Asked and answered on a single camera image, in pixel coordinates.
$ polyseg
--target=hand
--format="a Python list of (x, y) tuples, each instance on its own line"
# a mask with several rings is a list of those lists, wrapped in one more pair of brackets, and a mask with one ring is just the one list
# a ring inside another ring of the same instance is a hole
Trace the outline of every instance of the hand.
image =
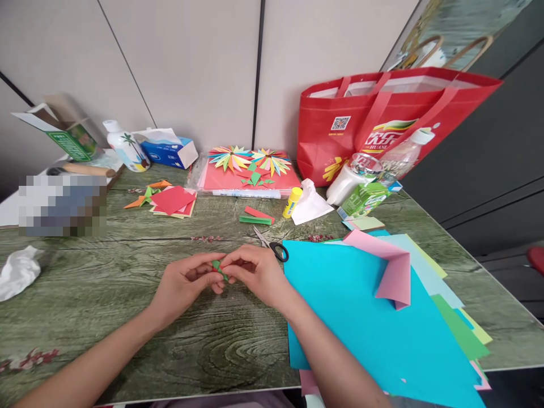
[(280, 313), (288, 307), (289, 297), (296, 293), (270, 248), (242, 245), (221, 262), (229, 283), (242, 281), (259, 299)]
[(212, 272), (211, 261), (224, 256), (217, 252), (201, 253), (168, 264), (145, 311), (158, 325), (158, 330), (165, 329), (180, 317), (206, 287), (211, 286), (217, 294), (223, 292), (223, 276)]

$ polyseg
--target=orange paper piece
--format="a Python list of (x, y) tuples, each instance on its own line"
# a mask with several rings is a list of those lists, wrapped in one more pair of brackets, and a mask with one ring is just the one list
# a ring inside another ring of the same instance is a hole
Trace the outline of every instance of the orange paper piece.
[(153, 183), (153, 184), (150, 184), (149, 187), (151, 188), (163, 188), (163, 187), (168, 187), (172, 184), (170, 184), (168, 181), (166, 180), (163, 180), (163, 181), (159, 181), (159, 182), (156, 182), (156, 183)]
[(127, 206), (124, 206), (123, 209), (126, 209), (126, 208), (133, 208), (133, 207), (139, 207), (142, 203), (143, 203), (143, 200), (146, 198), (145, 195), (139, 195), (138, 196), (138, 199), (130, 204), (128, 204)]

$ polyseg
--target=green table surface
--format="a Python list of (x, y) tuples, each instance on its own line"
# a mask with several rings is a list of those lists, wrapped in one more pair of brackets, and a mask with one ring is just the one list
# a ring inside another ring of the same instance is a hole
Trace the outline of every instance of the green table surface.
[[(131, 188), (167, 179), (183, 185), (187, 171), (154, 164), (124, 170), (108, 193), (108, 233), (102, 237), (21, 237), (0, 230), (0, 262), (31, 244), (45, 250), (41, 275), (0, 303), (0, 366), (32, 349), (59, 354), (49, 363), (0, 373), (0, 406), (8, 406), (59, 371), (151, 300), (166, 265), (199, 252), (230, 252), (257, 244), (252, 224), (239, 222), (246, 205), (276, 217), (261, 226), (269, 240), (344, 237), (336, 212), (295, 226), (281, 216), (285, 200), (200, 195), (192, 218), (122, 209)], [(493, 341), (485, 370), (544, 365), (542, 325), (406, 193), (394, 194), (373, 216), (392, 233), (407, 233), (448, 273), (445, 281)], [(203, 292), (173, 325), (149, 341), (99, 403), (154, 400), (300, 385), (289, 367), (287, 323), (242, 284), (221, 296)]]

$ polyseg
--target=bottle cap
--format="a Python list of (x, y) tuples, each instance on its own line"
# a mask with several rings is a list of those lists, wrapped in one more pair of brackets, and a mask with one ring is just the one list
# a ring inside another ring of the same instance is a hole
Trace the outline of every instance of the bottle cap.
[(297, 202), (300, 199), (300, 196), (302, 196), (302, 188), (293, 187), (289, 199), (293, 202)]
[(115, 120), (107, 120), (102, 122), (108, 132), (116, 133), (123, 131), (123, 128)]
[(433, 139), (434, 136), (435, 134), (431, 132), (430, 127), (421, 127), (420, 129), (416, 130), (412, 136), (410, 136), (410, 140), (418, 145), (426, 145)]

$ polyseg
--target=tissue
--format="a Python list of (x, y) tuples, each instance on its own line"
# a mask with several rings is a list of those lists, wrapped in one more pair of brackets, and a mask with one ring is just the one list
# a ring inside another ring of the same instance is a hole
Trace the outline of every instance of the tissue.
[(8, 256), (0, 273), (0, 301), (13, 298), (34, 282), (41, 271), (34, 257), (42, 252), (29, 245)]

